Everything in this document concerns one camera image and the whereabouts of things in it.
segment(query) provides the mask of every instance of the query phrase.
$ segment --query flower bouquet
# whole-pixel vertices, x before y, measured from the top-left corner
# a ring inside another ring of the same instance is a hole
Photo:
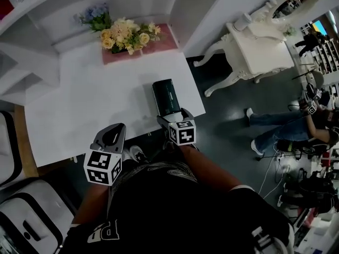
[[[83,14],[75,16],[76,21],[88,24],[94,32],[111,28],[112,20],[106,3],[89,7]]]
[[[160,40],[161,29],[154,23],[138,25],[125,18],[117,19],[109,29],[101,31],[101,44],[112,53],[127,51],[132,55],[141,50],[149,41]]]

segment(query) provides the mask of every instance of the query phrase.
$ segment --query gray floor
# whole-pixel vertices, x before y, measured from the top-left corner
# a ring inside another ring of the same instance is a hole
[[[291,80],[297,75],[294,69],[264,78],[259,84],[252,80],[241,80],[233,86],[215,91],[211,97],[205,98],[203,92],[215,83],[225,79],[231,72],[225,55],[214,55],[202,67],[194,68],[193,61],[201,58],[188,59],[193,77],[200,92],[206,114],[196,117],[199,149],[223,169],[238,177],[244,184],[259,191],[264,179],[270,158],[258,162],[256,154],[250,148],[251,140],[269,128],[250,128],[244,110],[252,107],[255,113],[277,113],[288,111],[287,105],[298,98],[301,85],[297,80]],[[149,137],[142,135],[129,140],[127,145],[137,144],[142,147],[147,156],[154,155],[160,150],[161,131],[155,131]],[[78,164],[70,164],[59,170],[66,175],[76,188],[80,197],[86,192],[89,183],[83,172],[83,157]],[[262,196],[272,190],[274,182],[274,166],[267,175]],[[276,199],[281,193],[281,187],[273,192],[266,200],[276,205]]]

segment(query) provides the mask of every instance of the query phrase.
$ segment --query jeans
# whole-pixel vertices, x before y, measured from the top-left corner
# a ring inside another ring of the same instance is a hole
[[[279,125],[254,139],[257,150],[264,153],[267,148],[272,148],[278,140],[305,141],[310,139],[306,118],[300,111],[281,114],[252,114],[249,118],[250,125]]]

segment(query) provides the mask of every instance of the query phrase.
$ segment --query person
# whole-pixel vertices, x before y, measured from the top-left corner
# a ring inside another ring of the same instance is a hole
[[[308,51],[312,51],[314,48],[316,48],[320,44],[324,44],[325,39],[328,39],[328,37],[324,37],[320,32],[316,32],[312,30],[310,34],[307,34],[304,36],[303,41],[300,41],[295,45],[295,47],[305,46],[299,52],[299,56],[302,57],[304,53]]]
[[[255,253],[259,226],[293,253],[289,220],[197,149],[175,147],[149,161],[132,146],[123,158],[110,201],[109,187],[90,187],[60,253]]]
[[[322,109],[317,101],[317,111],[313,115],[307,113],[306,102],[299,110],[280,114],[257,115],[249,108],[246,115],[252,125],[277,125],[251,142],[251,148],[259,156],[268,148],[273,148],[278,140],[306,141],[311,138],[335,145],[339,141],[339,111]]]
[[[301,208],[317,208],[317,213],[327,213],[333,207],[339,208],[337,190],[328,178],[318,178],[317,173],[311,177],[303,179],[299,183],[285,183],[285,192],[296,191],[302,197],[292,197],[286,194],[279,196],[278,207],[282,203],[296,205]]]

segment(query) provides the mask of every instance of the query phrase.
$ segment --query hand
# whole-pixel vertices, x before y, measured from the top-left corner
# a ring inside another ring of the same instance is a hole
[[[307,105],[306,100],[305,99],[300,99],[299,100],[299,108],[300,108],[300,110],[305,112],[305,111],[307,111],[307,107],[308,107],[308,105]]]

